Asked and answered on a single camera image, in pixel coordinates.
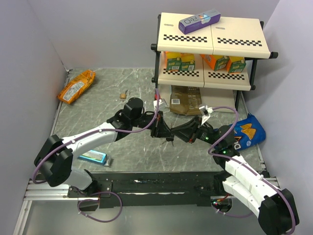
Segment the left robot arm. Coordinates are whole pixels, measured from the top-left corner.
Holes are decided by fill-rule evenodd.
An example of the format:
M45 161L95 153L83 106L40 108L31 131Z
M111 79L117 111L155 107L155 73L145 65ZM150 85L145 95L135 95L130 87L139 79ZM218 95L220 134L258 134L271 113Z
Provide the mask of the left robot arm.
M134 132L150 130L153 138L173 140L174 136L160 110L166 105L164 99L156 99L154 110L145 111L140 98L130 98L123 109L93 129L64 138L50 136L34 161L36 168L32 181L37 183L36 175L41 173L43 181L51 187L68 184L78 188L86 197L93 196L97 190L95 180L88 170L74 167L73 160L96 147L119 141Z

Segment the brass padlock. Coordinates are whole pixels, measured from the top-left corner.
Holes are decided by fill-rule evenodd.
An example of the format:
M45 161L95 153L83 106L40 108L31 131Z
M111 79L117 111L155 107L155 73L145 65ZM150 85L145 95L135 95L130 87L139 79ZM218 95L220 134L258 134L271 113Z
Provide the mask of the brass padlock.
M120 94L119 98L120 99L126 99L128 94L130 94L130 91L126 90L124 93Z

